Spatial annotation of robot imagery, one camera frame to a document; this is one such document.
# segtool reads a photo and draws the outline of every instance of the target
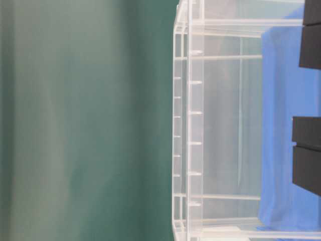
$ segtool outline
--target clear plastic bin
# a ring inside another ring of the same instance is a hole
[[[319,197],[291,182],[291,119],[321,115],[319,72],[298,66],[303,8],[303,0],[180,1],[175,240],[321,239]]]

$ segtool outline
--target green fabric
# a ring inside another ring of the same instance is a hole
[[[1,0],[2,240],[172,240],[177,0]]]

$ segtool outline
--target blue cloth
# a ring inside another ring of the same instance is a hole
[[[303,18],[303,8],[288,18]],[[273,230],[320,228],[321,199],[292,184],[292,117],[318,116],[319,71],[299,68],[301,27],[262,35],[263,143],[259,218]]]

